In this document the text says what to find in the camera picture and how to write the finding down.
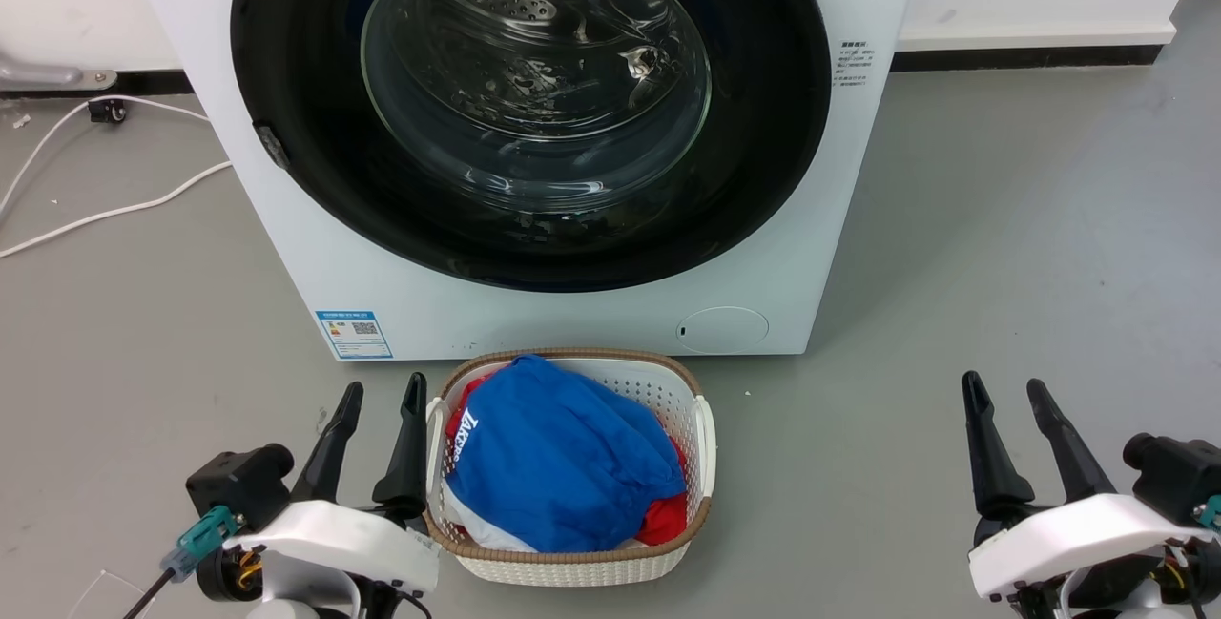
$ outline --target connector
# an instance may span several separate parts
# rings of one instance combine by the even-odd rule
[[[1205,529],[1221,532],[1221,496],[1209,497],[1208,502],[1192,509],[1192,516]]]
[[[245,520],[241,514],[232,514],[227,507],[214,507],[201,515],[194,526],[178,536],[178,542],[159,565],[162,571],[173,571],[175,584],[190,577],[199,563],[220,549],[221,545],[237,534]]]

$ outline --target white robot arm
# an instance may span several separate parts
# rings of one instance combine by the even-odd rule
[[[222,453],[187,480],[198,510],[228,508],[242,529],[205,557],[197,576],[214,601],[261,601],[250,619],[389,619],[402,601],[427,619],[420,597],[437,585],[438,546],[419,519],[425,504],[424,376],[404,393],[402,427],[375,507],[336,501],[364,388],[348,386],[292,491],[287,448]]]
[[[1201,606],[1221,595],[1216,447],[1137,436],[1123,459],[1142,476],[1134,496],[1118,494],[1043,381],[1032,380],[1027,394],[1066,494],[1063,505],[1038,507],[977,372],[966,372],[962,393],[980,515],[968,553],[979,597],[1006,601],[1026,619],[1177,618],[1167,604],[1190,604],[1203,618]]]

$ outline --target white washing machine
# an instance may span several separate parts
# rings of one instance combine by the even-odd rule
[[[906,0],[150,0],[341,360],[806,349]]]

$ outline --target laundry basket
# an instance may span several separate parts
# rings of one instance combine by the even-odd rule
[[[664,545],[614,552],[542,554],[487,549],[444,518],[441,483],[453,469],[444,426],[463,388],[507,366],[516,357],[537,354],[557,366],[580,372],[623,397],[650,407],[665,432],[687,457],[687,526]],[[680,363],[643,350],[543,349],[507,350],[476,358],[458,367],[429,404],[429,534],[473,574],[488,581],[523,586],[614,586],[664,576],[686,554],[712,507],[717,476],[717,431],[700,385]]]

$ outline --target clothes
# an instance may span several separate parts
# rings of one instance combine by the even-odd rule
[[[686,468],[686,455],[674,438],[670,444],[679,455],[679,466]],[[646,546],[668,543],[686,529],[686,491],[665,499],[653,501],[645,513],[645,524],[636,532],[636,540]]]
[[[470,540],[486,547],[487,549],[538,552],[526,545],[526,542],[521,538],[490,524],[486,519],[471,512],[470,507],[466,507],[466,504],[454,494],[453,490],[449,490],[448,481],[441,483],[441,501],[446,503],[446,519],[453,521],[454,524],[462,524],[459,527],[463,529],[468,536],[470,536]]]
[[[466,398],[470,398],[470,393],[475,392],[475,388],[482,386],[484,381],[487,381],[491,377],[492,375],[488,372],[487,376],[475,378],[470,383],[466,383],[466,387],[463,388],[462,397],[458,398],[458,407],[454,407],[453,414],[451,414],[449,420],[446,421],[446,436],[449,437],[451,443],[454,437],[458,437],[458,427],[462,426],[463,410],[466,409]]]
[[[468,397],[446,480],[457,502],[538,552],[614,549],[653,501],[686,490],[648,408],[534,355]]]

